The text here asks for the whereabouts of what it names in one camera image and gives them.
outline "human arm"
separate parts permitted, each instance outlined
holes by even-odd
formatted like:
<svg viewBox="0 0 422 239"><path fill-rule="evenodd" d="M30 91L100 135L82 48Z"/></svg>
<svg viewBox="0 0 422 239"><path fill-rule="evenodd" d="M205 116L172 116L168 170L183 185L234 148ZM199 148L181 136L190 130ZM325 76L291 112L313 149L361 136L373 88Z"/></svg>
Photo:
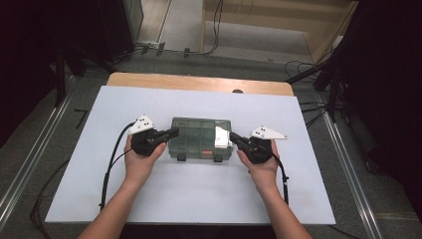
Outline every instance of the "human arm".
<svg viewBox="0 0 422 239"><path fill-rule="evenodd" d="M80 235L85 238L118 238L140 188L151 174L152 167L165 150L166 143L160 144L149 157L130 150L131 135L127 137L124 151L126 174L118 191L111 198L96 219Z"/></svg>
<svg viewBox="0 0 422 239"><path fill-rule="evenodd" d="M273 140L271 147L273 153L278 156L277 146ZM276 182L278 169L276 160L272 157L265 163L253 164L242 150L237 152L242 163L248 167L252 180L264 201L277 238L311 238L280 194Z"/></svg>

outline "white tabletop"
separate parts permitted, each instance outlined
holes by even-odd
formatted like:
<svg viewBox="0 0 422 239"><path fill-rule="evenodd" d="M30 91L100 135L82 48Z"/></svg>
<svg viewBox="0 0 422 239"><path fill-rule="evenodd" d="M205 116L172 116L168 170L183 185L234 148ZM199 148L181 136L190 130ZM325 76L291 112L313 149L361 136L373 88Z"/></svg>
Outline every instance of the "white tabletop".
<svg viewBox="0 0 422 239"><path fill-rule="evenodd" d="M122 129L146 114L158 130L173 117L230 120L232 131L249 136L265 125L289 139L277 146L289 179L290 206L303 224L334 224L317 160L295 97L102 87L53 200L47 222L91 222L98 215L104 175ZM118 151L122 153L125 137ZM124 161L113 167L107 198L124 177ZM283 195L279 170L278 184ZM140 190L127 219L143 224L268 224L265 206L236 153L222 163L185 162L166 150Z"/></svg>

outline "gray carpet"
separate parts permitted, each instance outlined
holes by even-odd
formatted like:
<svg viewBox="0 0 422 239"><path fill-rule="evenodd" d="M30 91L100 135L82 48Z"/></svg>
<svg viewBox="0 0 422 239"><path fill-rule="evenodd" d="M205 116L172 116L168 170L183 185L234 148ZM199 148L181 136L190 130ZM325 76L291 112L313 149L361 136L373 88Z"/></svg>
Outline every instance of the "gray carpet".
<svg viewBox="0 0 422 239"><path fill-rule="evenodd" d="M174 53L163 53L161 57L155 57L154 54L150 51L145 55L129 56L116 67L122 72L131 73L159 73L257 81L283 81L288 78L283 71L283 66L273 63L202 56L191 56L184 59L183 55ZM100 87L106 84L108 76L109 74L103 69L91 68L83 78L78 80L77 88L67 110L6 226L0 232L0 238L43 238L43 235L34 228L30 221L31 208L42 185L53 171L72 155L85 123L84 121L80 128L76 128L82 114L75 112L75 109L89 111ZM294 92L300 102L315 102L317 100L316 93L309 83L295 84ZM6 145L0 149L0 163L2 164L0 191L2 194L8 188L26 154L31 149L43 123L49 116L53 103L54 92L39 104ZM305 121L316 114L317 112L304 114ZM338 126L345 144L349 147L355 169L374 212L411 212L412 209L400 185L386 175L368 173L364 168L363 159L352 131L341 120ZM337 222L335 227L358 238L367 238L323 118L318 119L310 127L309 133ZM62 170L56 176L44 194L41 208L42 219L47 214L52 202L51 196L57 189L63 172ZM421 224L417 220L379 219L378 222L385 238L422 238ZM76 238L85 227L86 225L79 224L46 224L46 228L53 238ZM307 229L314 238L350 238L328 226L307 226ZM213 238L216 230L219 228L179 229L178 233L183 238Z"/></svg>

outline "floor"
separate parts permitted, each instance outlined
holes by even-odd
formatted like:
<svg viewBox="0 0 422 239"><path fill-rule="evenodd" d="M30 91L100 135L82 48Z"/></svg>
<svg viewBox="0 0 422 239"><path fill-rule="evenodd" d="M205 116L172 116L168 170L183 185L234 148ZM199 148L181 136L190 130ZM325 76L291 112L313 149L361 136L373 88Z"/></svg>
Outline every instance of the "floor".
<svg viewBox="0 0 422 239"><path fill-rule="evenodd" d="M142 2L147 6L148 1L143 0ZM188 1L162 0L164 8L168 7L168 3L171 3L171 8L166 18L165 14L157 14L161 19L167 19L164 31L161 36L155 35L155 39L151 38L149 43L160 40L166 42L166 49L172 50L183 50L189 47L194 51L195 47L199 47L197 41L194 40L195 37L183 31L179 31L182 32L180 35L174 33L177 27L170 24L188 21L186 17L181 17L185 15L177 12L180 9L186 9L180 5L186 2ZM191 2L190 7L197 9L198 6L195 5L197 1ZM190 28L196 29L197 24L199 23L194 21ZM309 63L311 61L302 33L266 32L266 29L262 28L239 29L231 25L221 25L220 28L220 46L212 57L190 56L184 59L177 53L164 53L161 57L155 57L153 52L148 52L145 55L128 56L116 67L122 72L284 81L289 78L288 74L294 75L305 69L305 67L298 68L298 63L286 66L287 62ZM237 31L237 35L244 34L247 37L230 38L228 35L234 30ZM211 36L211 38L207 38L205 43L206 46L210 46L213 43L213 36L212 34L207 34L207 36ZM283 41L275 40L279 37L283 38ZM139 41L148 42L144 39L139 39ZM0 196L3 200L0 209L5 208L3 202L5 196L10 194L8 191L10 186L22 185L20 191L14 192L17 197L8 204L8 208L11 210L5 211L5 214L1 211L0 238L43 238L43 235L35 229L29 219L31 209L42 185L55 169L72 155L84 128L86 120L83 118L84 111L89 112L99 88L106 83L108 76L109 74L103 69L91 68L83 78L71 78L69 80L71 94L67 103L62 106L61 112L53 111L55 93L51 92L15 131L6 145L0 148L0 162L2 163ZM326 93L316 93L313 90L312 81L313 77L310 77L294 84L295 96L301 103L320 102L326 98ZM311 107L312 105L303 105L303 109ZM304 121L309 121L316 114L317 112L304 114ZM53 121L55 116L58 117L57 121ZM407 201L401 185L388 175L374 175L367 172L362 152L353 132L341 115L336 118L337 123L331 124L327 116L321 117L309 129L321 175L337 222L335 228L357 238L422 238L421 224ZM49 132L43 130L46 122L52 129ZM46 136L44 143L37 142L37 137L40 134ZM35 149L41 148L41 150L32 150L33 145L37 145ZM351 165L357 181L350 181L346 175L348 163ZM16 181L17 177L15 176L24 174L22 172L24 169L28 170L27 177ZM58 187L63 173L63 170L58 173L42 197L44 199L40 210L42 218L45 217L50 207L55 189ZM359 210L362 208L362 202L356 199L359 192L353 188L356 182L361 188L360 193L363 193L367 200L370 212L373 213L375 224L369 223L368 225L362 220L362 211ZM375 232L371 233L368 226L372 229L375 228ZM53 238L75 238L85 227L86 225L83 224L46 225ZM216 238L220 229L219 227L178 227L176 231L182 238ZM350 236L327 226L307 226L307 229L314 238L350 238Z"/></svg>

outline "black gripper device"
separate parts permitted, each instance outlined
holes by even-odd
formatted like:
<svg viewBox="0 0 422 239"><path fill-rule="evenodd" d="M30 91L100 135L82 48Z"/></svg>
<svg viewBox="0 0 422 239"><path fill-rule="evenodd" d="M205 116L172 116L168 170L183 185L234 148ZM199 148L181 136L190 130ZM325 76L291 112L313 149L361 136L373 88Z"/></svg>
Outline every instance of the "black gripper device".
<svg viewBox="0 0 422 239"><path fill-rule="evenodd" d="M254 164L265 163L273 154L271 141L269 139L260 139L257 137L241 137L234 132L230 132L230 141L237 144Z"/></svg>
<svg viewBox="0 0 422 239"><path fill-rule="evenodd" d="M132 136L131 148L139 155L151 156L162 142L168 142L177 136L179 136L178 127L172 127L171 129L161 131L150 128L145 131L137 132Z"/></svg>

